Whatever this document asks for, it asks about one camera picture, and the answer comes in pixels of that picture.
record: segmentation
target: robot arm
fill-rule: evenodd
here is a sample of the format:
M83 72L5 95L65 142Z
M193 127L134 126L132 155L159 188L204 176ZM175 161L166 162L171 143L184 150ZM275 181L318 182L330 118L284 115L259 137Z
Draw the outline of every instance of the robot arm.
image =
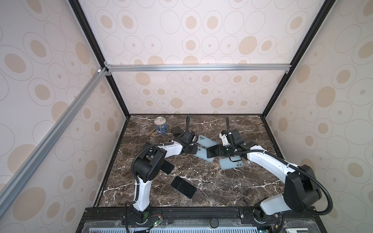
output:
M307 173L315 178L309 166L299 167L277 158L252 141L243 142L238 130L223 131L219 137L223 142L223 151L230 151L227 154L239 154L257 163L285 184L284 193L265 198L255 204L254 217L258 221L265 221L267 216L283 211L293 210L302 213L321 198L318 185L304 175ZM301 169L302 173L296 171L296 168Z

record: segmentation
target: black frame edge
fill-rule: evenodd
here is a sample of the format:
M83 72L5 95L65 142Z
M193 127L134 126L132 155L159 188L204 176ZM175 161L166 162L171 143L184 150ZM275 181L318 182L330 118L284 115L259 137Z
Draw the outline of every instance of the black frame edge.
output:
M105 176L104 176L104 179L102 180L101 182L101 186L100 186L100 189L99 189L99 192L98 192L98 195L94 201L94 204L93 204L93 207L98 207L98 204L100 203L100 200L101 200L101 197L102 197L102 194L104 192L104 189L106 187L106 184L107 184L107 181L109 179L109 176L110 176L110 173L112 171L112 168L113 168L113 165L114 165L114 162L115 162L115 159L116 159L116 155L118 154L118 151L119 151L119 147L122 143L122 140L123 140L123 137L124 137L124 133L126 132L126 129L127 129L127 126L129 124L129 120L130 120L131 116L129 117L126 117L126 121L124 123L124 126L123 126L123 129L122 129L122 132L120 133L119 135L119 139L118 139L118 142L115 146L115 149L114 149L114 152L113 152L113 155L112 155L112 158L110 159L110 162L109 162L109 166L107 167L107 170L105 172Z
M105 66L105 58L100 50L100 46L97 43L97 40L93 34L93 31L87 21L87 18L83 12L82 6L80 5L78 0L69 0L69 3L71 5L72 10L75 13L76 18L79 21L79 24L94 52L94 55L96 56L98 63L100 64L101 67L106 67ZM113 90L113 93L119 103L119 106L121 107L124 115L128 118L130 117L130 113L126 107L126 104L123 101L122 95L119 92L118 86L116 85L113 76L109 72L109 76L106 76L107 81L109 82L109 85L111 89Z
M318 32L321 24L324 22L324 19L328 15L330 9L334 5L336 0L325 0L324 4L320 8L320 11L318 12L315 20L313 21L310 29L308 30L306 36L304 37L301 45L299 46L299 49L295 53L295 56L293 57L293 60L291 61L291 68L289 69L288 73L285 73L282 77L280 83L278 84L275 92L271 96L270 101L268 102L266 108L264 109L262 115L263 117L267 117L269 111L275 104L277 98L280 96L282 90L284 89L286 83L288 82L290 76L293 74L295 68L298 66L298 63L301 61L304 53L306 52L307 48L311 44L313 38L315 37L316 33Z
M273 145L273 148L275 149L276 155L277 155L278 157L284 159L284 158L283 158L283 155L282 155L282 153L281 153L281 151L280 151L280 148L279 148L279 146L277 145L277 142L276 142L276 140L275 140L275 138L274 138L274 136L273 136L273 134L272 134L272 131L271 131L271 129L269 128L269 125L268 125L268 123L267 123L266 118L265 118L264 116L260 116L260 118L261 118L261 121L263 122L264 128L265 128L266 131L267 131L267 134L268 134L268 136L269 136L269 139L270 139L271 142L272 142L272 145Z

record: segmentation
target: red wire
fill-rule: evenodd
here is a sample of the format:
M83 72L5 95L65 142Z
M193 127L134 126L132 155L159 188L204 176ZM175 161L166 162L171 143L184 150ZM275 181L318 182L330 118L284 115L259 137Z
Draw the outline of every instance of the red wire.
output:
M154 217L154 216L159 216L159 217L161 217L161 218L163 219L162 215L160 215L160 214L155 214L155 215L150 216L150 217L148 217L148 218L152 218L152 217Z

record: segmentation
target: black knob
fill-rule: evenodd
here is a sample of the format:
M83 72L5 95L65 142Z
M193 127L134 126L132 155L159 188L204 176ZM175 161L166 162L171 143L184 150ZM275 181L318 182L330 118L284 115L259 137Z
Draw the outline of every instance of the black knob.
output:
M209 221L209 227L210 228L217 228L219 226L219 220L218 219L216 219L216 218L212 218L212 219L210 219L210 221Z

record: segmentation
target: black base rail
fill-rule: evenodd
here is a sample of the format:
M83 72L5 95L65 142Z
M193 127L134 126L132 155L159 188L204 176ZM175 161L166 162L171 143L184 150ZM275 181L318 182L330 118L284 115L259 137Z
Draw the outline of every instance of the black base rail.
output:
M244 216L244 207L150 207L149 216L161 214L163 221L171 224L176 220L209 220L216 218L218 220L229 219L241 221L242 224L251 224L258 227L259 230L269 230L272 224L277 223L275 216L271 216L265 223L258 223L253 217ZM95 221L120 221L122 226L125 225L125 211L127 211L128 225L132 227L149 227L157 218L149 219L143 225L138 225L131 217L130 208L124 207L100 207L86 208L83 217L80 220L76 233L81 233L86 222ZM326 233L326 229L318 215L310 212L302 214L288 212L284 214L285 221L289 220L314 220L322 233Z

